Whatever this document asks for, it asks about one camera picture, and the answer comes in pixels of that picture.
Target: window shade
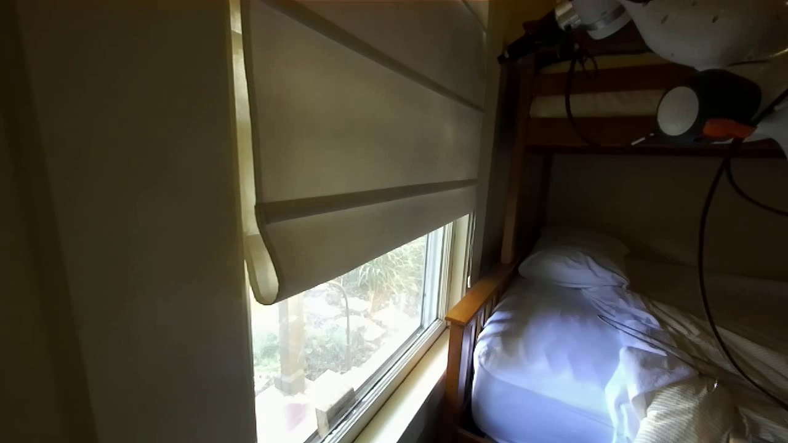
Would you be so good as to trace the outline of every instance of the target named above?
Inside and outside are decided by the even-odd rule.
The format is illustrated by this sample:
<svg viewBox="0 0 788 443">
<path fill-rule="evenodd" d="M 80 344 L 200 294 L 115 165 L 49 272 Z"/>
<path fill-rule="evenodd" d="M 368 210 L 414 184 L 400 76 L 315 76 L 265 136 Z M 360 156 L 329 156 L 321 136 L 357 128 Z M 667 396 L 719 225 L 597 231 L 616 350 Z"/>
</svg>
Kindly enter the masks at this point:
<svg viewBox="0 0 788 443">
<path fill-rule="evenodd" d="M 260 234 L 245 257 L 260 304 L 357 268 L 474 199 L 479 108 L 293 8 L 244 8 Z"/>
</svg>

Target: black cable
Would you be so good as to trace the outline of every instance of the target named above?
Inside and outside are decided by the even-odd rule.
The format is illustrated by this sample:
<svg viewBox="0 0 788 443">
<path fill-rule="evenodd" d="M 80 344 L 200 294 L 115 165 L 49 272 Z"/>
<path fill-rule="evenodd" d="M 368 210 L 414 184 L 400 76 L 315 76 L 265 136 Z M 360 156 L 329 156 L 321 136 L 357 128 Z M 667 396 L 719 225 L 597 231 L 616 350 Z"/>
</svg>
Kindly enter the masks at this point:
<svg viewBox="0 0 788 443">
<path fill-rule="evenodd" d="M 778 94 L 756 119 L 752 119 L 752 125 L 759 125 L 768 114 L 772 114 L 783 101 L 788 99 L 788 90 L 783 94 Z M 745 199 L 747 205 L 768 211 L 768 214 L 775 214 L 775 216 L 788 216 L 788 210 L 781 210 L 781 208 L 772 208 L 772 205 L 766 205 L 756 197 L 751 197 L 735 181 L 733 176 L 733 165 L 729 163 L 725 171 L 724 171 L 729 184 L 733 187 L 733 193 Z"/>
<path fill-rule="evenodd" d="M 724 176 L 725 176 L 729 184 L 733 187 L 733 193 L 735 193 L 744 203 L 747 203 L 747 205 L 752 205 L 752 208 L 759 208 L 759 210 L 762 210 L 762 211 L 768 211 L 768 214 L 788 216 L 788 210 L 781 210 L 781 208 L 772 208 L 772 205 L 766 205 L 766 203 L 751 197 L 751 194 L 739 184 L 739 181 L 733 177 L 733 163 L 729 163 L 729 165 L 724 168 Z"/>
<path fill-rule="evenodd" d="M 597 150 L 601 146 L 585 136 L 585 131 L 576 124 L 574 110 L 570 110 L 570 87 L 574 87 L 574 72 L 576 72 L 578 59 L 582 59 L 582 51 L 578 46 L 574 46 L 570 59 L 569 59 L 569 72 L 563 76 L 563 110 L 565 110 L 565 120 L 569 120 L 570 131 L 581 139 L 581 142 Z"/>
<path fill-rule="evenodd" d="M 745 375 L 745 369 L 739 364 L 735 354 L 729 350 L 729 344 L 724 343 L 719 328 L 717 328 L 717 321 L 714 321 L 714 313 L 710 313 L 710 304 L 709 304 L 709 291 L 707 291 L 707 273 L 703 273 L 703 252 L 707 252 L 707 225 L 709 225 L 709 211 L 710 211 L 710 203 L 714 203 L 714 194 L 719 189 L 719 182 L 724 177 L 724 172 L 729 171 L 729 163 L 733 160 L 733 150 L 741 149 L 741 139 L 735 139 L 725 152 L 725 157 L 719 163 L 717 172 L 714 172 L 714 181 L 709 184 L 709 193 L 703 197 L 703 208 L 701 208 L 701 214 L 698 214 L 698 237 L 697 237 L 697 283 L 698 283 L 698 295 L 701 295 L 701 304 L 703 304 L 703 313 L 707 313 L 707 321 L 709 321 L 709 328 L 710 328 L 710 336 L 719 344 L 719 350 L 725 354 L 725 360 L 730 361 L 730 368 L 751 385 L 756 387 L 762 396 L 768 396 L 772 403 L 778 403 L 781 408 L 788 411 L 788 402 L 783 402 L 781 396 L 775 396 L 772 392 L 768 392 L 762 385 L 759 385 L 751 375 Z"/>
</svg>

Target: white bedding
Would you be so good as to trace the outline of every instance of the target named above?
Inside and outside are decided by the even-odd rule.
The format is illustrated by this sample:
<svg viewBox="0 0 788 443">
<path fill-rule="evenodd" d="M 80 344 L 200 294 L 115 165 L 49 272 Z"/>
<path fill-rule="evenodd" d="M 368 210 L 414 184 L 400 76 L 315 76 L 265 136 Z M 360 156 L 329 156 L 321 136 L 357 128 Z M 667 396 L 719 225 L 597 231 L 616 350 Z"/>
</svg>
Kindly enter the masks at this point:
<svg viewBox="0 0 788 443">
<path fill-rule="evenodd" d="M 627 262 L 629 289 L 520 279 L 474 348 L 473 416 L 494 440 L 788 440 L 788 413 L 717 350 L 691 268 Z M 709 277 L 725 339 L 788 396 L 775 280 Z"/>
</svg>

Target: window sill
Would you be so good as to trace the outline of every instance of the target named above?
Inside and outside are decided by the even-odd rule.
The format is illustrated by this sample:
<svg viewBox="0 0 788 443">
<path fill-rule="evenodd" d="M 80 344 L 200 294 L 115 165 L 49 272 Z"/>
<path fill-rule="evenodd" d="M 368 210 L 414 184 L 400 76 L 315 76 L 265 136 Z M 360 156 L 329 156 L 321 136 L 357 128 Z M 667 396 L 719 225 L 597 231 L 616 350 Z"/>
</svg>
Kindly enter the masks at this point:
<svg viewBox="0 0 788 443">
<path fill-rule="evenodd" d="M 437 387 L 445 371 L 447 336 L 442 332 L 404 377 L 383 407 L 360 432 L 357 440 L 399 440 L 429 393 Z"/>
</svg>

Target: wall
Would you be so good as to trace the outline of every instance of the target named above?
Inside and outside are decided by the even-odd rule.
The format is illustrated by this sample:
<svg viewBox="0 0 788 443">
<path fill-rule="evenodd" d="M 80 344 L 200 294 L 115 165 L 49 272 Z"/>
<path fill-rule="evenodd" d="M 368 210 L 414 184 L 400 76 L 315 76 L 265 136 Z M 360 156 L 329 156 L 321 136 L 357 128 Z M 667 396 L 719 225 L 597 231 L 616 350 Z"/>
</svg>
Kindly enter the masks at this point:
<svg viewBox="0 0 788 443">
<path fill-rule="evenodd" d="M 612 231 L 638 257 L 693 264 L 697 222 L 719 160 L 555 156 L 549 193 L 552 225 Z M 786 160 L 733 160 L 744 189 L 788 208 Z M 720 184 L 709 216 L 709 268 L 788 279 L 788 225 L 741 203 Z"/>
<path fill-rule="evenodd" d="M 57 369 L 30 230 L 0 119 L 0 440 L 63 440 Z"/>
<path fill-rule="evenodd" d="M 57 321 L 42 311 L 53 301 L 35 299 L 30 273 L 42 268 L 25 254 L 53 246 L 25 246 L 1 182 L 0 205 L 12 214 L 1 214 L 0 238 L 14 241 L 14 257 L 0 257 L 0 273 L 14 299 L 1 289 L 0 344 L 17 357 L 1 385 L 25 377 L 12 387 L 20 421 L 0 429 L 0 440 L 254 440 L 224 6 L 14 8 L 32 83 L 25 106 L 38 124 L 38 172 L 73 316 L 65 332 L 80 361 L 46 354 L 43 331 Z M 73 418 L 69 403 L 85 407 L 80 421 L 94 432 L 62 432 Z"/>
</svg>

